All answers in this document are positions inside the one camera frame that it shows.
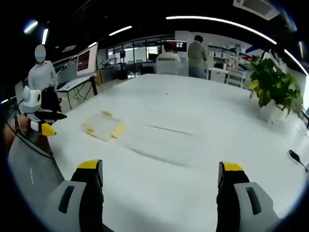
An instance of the transparent plastic sheet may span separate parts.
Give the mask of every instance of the transparent plastic sheet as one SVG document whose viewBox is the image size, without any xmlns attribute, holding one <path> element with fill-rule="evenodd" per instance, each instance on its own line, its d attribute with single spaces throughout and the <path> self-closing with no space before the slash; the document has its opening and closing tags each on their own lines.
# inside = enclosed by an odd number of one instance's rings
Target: transparent plastic sheet
<svg viewBox="0 0 309 232">
<path fill-rule="evenodd" d="M 124 128 L 124 123 L 107 111 L 92 115 L 82 124 L 84 132 L 102 141 L 120 137 Z"/>
</svg>

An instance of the potted plant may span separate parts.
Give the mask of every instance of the potted plant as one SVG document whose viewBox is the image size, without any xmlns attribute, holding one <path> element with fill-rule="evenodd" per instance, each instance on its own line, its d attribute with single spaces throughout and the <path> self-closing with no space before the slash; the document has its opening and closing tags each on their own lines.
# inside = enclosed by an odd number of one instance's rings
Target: potted plant
<svg viewBox="0 0 309 232">
<path fill-rule="evenodd" d="M 256 92 L 261 115 L 266 121 L 274 123 L 282 118 L 284 111 L 288 116 L 293 108 L 302 108 L 299 85 L 291 74 L 284 73 L 270 58 L 258 59 L 250 65 L 254 72 L 249 89 L 253 90 L 252 94 Z"/>
</svg>

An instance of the white table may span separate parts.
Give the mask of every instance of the white table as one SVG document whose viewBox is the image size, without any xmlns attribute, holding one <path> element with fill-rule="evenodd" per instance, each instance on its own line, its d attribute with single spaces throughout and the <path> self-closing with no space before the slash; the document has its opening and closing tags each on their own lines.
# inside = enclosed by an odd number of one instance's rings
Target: white table
<svg viewBox="0 0 309 232">
<path fill-rule="evenodd" d="M 268 125 L 250 92 L 213 81 L 146 74 L 103 92 L 53 125 L 49 137 L 65 179 L 103 160 L 103 222 L 115 232 L 215 231 L 218 165 L 242 166 L 284 216 L 305 182 L 289 149 L 309 161 L 309 138 L 295 114 Z M 103 142 L 81 130 L 99 111 L 122 119 L 119 139 Z"/>
<path fill-rule="evenodd" d="M 96 83 L 94 81 L 93 75 L 88 75 L 88 76 L 76 78 L 76 79 L 74 79 L 70 82 L 67 82 L 63 87 L 61 87 L 60 89 L 57 90 L 57 92 L 59 92 L 59 93 L 67 93 L 70 109 L 72 109 L 72 106 L 71 106 L 71 102 L 70 102 L 70 98 L 69 98 L 69 92 L 72 89 L 77 88 L 78 86 L 84 84 L 87 81 L 91 82 L 93 93 L 94 93 L 94 95 L 97 95 L 98 92 L 97 92 Z"/>
</svg>

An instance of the white flower pot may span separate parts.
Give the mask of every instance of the white flower pot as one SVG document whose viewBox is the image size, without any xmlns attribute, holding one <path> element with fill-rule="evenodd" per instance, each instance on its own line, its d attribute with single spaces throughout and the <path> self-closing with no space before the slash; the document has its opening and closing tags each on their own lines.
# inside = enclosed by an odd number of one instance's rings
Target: white flower pot
<svg viewBox="0 0 309 232">
<path fill-rule="evenodd" d="M 274 100 L 271 100 L 267 106 L 260 108 L 260 117 L 265 122 L 274 124 L 282 121 L 287 116 L 287 110 L 282 110 L 276 105 Z"/>
</svg>

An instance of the green leaves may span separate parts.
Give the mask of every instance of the green leaves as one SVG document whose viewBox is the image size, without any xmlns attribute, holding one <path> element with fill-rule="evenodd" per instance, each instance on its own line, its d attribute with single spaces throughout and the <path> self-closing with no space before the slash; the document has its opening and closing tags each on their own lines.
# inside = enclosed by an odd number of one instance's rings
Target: green leaves
<svg viewBox="0 0 309 232">
<path fill-rule="evenodd" d="M 290 73 L 284 73 L 270 58 L 259 59 L 250 65 L 255 69 L 250 77 L 250 88 L 256 91 L 260 107 L 266 106 L 272 99 L 283 105 L 288 115 L 293 107 L 302 107 L 299 84 Z"/>
</svg>

